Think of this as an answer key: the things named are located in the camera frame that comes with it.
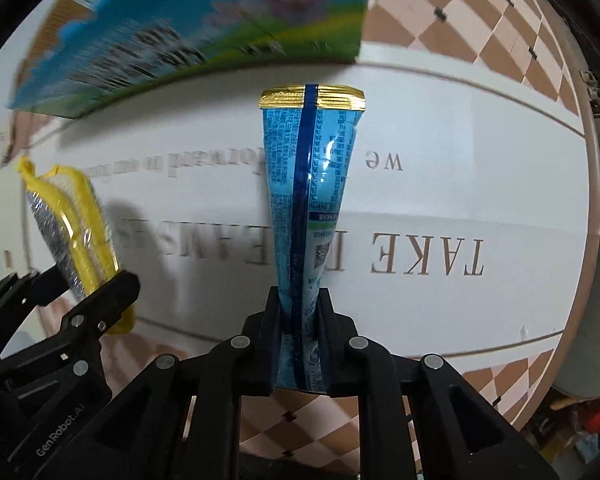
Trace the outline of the long blue snack packet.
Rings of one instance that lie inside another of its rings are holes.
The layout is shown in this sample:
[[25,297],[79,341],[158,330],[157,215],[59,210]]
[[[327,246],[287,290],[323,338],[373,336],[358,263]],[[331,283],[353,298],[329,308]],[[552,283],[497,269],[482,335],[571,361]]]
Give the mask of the long blue snack packet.
[[365,96],[341,84],[306,84],[265,90],[259,107],[284,320],[276,382],[323,393],[315,311]]

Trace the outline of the open cardboard box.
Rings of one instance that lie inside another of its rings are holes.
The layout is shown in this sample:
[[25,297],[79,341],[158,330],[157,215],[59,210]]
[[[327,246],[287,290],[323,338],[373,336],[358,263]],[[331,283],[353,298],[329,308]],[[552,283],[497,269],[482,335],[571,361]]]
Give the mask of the open cardboard box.
[[96,0],[61,27],[9,106],[78,118],[170,81],[250,65],[353,60],[368,0]]

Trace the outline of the yellow silver mesh pouch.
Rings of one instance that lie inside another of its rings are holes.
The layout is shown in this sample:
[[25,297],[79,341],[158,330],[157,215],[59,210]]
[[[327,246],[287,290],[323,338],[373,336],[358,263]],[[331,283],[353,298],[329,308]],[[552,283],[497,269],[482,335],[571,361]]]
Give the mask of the yellow silver mesh pouch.
[[74,298],[83,300],[122,271],[114,234],[91,179],[55,165],[37,174],[23,156],[17,170],[38,230]]

